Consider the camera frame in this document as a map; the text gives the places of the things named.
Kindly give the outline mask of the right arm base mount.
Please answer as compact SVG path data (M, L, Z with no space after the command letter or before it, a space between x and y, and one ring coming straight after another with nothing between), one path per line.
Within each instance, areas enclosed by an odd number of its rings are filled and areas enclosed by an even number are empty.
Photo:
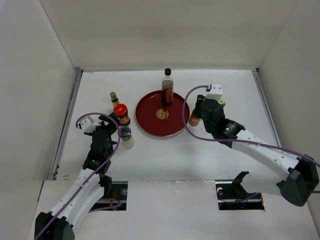
M248 171L240 172L234 179L215 182L217 205L220 211L265 210L260 192L247 192L241 185Z

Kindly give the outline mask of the yellow cap red sauce bottle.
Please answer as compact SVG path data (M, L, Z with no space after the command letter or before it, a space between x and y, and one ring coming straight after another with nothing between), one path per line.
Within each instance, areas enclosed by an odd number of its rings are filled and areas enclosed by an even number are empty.
M222 107L224 107L226 105L226 101L223 98L218 100L218 103ZM193 111L191 112L191 115L189 117L188 123L189 123L190 126L196 127L196 126L199 125L200 121L201 121L201 119L196 116L196 109L194 108Z

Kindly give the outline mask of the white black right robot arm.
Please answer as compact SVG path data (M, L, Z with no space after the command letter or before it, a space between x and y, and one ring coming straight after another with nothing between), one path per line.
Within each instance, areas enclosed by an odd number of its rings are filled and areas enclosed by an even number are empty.
M276 184L289 203L302 207L320 180L314 159L291 150L269 145L243 125L225 117L223 106L215 99L198 95L195 114L202 119L212 140L258 161L280 177Z

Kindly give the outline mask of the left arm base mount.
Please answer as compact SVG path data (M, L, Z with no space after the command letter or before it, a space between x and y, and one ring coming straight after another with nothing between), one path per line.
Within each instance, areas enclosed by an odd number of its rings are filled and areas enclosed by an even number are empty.
M128 182L116 181L112 183L110 191L105 193L89 211L125 211L127 209Z

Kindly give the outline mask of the tall dark bottle red label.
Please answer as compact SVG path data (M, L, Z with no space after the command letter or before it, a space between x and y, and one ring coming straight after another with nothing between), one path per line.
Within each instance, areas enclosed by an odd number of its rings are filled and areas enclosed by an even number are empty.
M162 103L165 105L170 105L173 102L174 81L171 74L172 70L170 68L166 68L164 70L164 78L161 81L161 98Z

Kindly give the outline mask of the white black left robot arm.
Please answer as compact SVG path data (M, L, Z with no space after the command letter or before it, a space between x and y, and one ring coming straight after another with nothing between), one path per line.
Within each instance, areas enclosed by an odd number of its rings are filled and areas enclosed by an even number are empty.
M114 113L97 113L99 123L90 119L91 113L82 115L76 127L91 137L88 155L73 185L62 199L47 213L40 212L35 219L35 240L73 240L85 216L99 199L112 195L112 178L106 175L111 157L120 142L113 141L120 134L120 121Z

